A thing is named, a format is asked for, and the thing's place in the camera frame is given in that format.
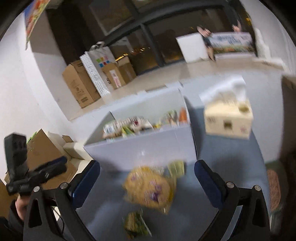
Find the person left hand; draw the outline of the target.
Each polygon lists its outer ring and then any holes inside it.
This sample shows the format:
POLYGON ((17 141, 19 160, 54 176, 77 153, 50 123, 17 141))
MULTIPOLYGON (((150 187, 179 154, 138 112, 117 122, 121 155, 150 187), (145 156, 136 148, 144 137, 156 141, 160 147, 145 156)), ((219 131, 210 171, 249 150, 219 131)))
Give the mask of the person left hand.
POLYGON ((16 211, 19 218, 24 221, 26 217, 27 207, 30 202, 29 196, 18 196, 17 200, 15 201, 16 211))

